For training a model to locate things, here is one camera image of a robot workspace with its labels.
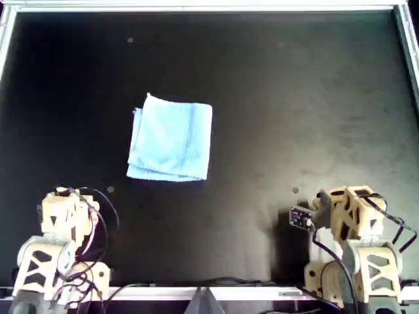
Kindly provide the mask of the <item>left gripper beige lattice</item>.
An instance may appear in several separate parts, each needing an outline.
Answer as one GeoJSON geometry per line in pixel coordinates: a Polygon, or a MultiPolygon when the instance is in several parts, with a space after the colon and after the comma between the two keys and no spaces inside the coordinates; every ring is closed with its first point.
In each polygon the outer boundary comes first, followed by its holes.
{"type": "Polygon", "coordinates": [[[83,242],[98,224],[98,202],[79,189],[56,188],[41,202],[41,231],[60,239],[83,242]]]}

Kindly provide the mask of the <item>right gripper beige lattice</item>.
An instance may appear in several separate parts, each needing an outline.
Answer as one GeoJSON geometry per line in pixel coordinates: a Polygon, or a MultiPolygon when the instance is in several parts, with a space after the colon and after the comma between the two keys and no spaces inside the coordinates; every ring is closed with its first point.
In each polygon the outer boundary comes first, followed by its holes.
{"type": "Polygon", "coordinates": [[[383,199],[369,186],[341,186],[329,192],[331,232],[335,241],[380,236],[383,232],[383,199]]]}

